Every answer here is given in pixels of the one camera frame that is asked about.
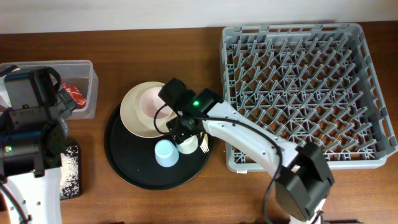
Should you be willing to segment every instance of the wall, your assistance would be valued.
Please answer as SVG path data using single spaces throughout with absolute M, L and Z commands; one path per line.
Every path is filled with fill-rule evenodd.
M 2 0 L 0 33 L 398 20 L 398 0 Z

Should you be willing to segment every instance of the red object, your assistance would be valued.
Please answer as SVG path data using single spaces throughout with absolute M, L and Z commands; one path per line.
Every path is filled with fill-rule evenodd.
M 78 109 L 82 109 L 86 106 L 86 98 L 75 86 L 62 84 L 62 87 L 69 93 L 70 97 L 75 100 Z

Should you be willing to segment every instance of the plastic container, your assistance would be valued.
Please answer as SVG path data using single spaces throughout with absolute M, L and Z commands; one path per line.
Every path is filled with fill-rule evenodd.
M 0 70 L 11 65 L 22 68 L 49 66 L 53 67 L 61 76 L 62 83 L 77 87 L 86 98 L 86 106 L 76 109 L 68 119 L 92 119 L 98 96 L 98 77 L 89 60 L 64 60 L 43 62 L 9 62 L 0 64 Z
M 226 27 L 225 100 L 271 133 L 315 142 L 332 169 L 375 168 L 398 150 L 358 24 Z M 226 143 L 234 172 L 261 171 Z

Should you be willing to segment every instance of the cream plate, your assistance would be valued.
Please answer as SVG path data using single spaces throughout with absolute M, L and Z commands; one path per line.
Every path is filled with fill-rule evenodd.
M 124 96 L 120 106 L 120 117 L 124 127 L 131 133 L 142 138 L 156 138 L 162 134 L 155 130 L 153 119 L 149 119 L 140 109 L 140 100 L 142 94 L 150 88 L 164 86 L 161 82 L 145 82 L 132 88 L 126 96 Z M 176 117 L 175 113 L 171 115 L 169 121 Z M 163 131 L 169 131 L 164 124 L 158 124 L 158 128 Z

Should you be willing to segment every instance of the gray dish rack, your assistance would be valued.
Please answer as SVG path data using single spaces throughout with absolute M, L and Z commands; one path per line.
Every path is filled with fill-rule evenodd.
M 332 169 L 376 168 L 398 150 L 358 24 L 226 27 L 225 100 L 271 133 L 323 150 Z M 233 172 L 263 171 L 226 143 Z

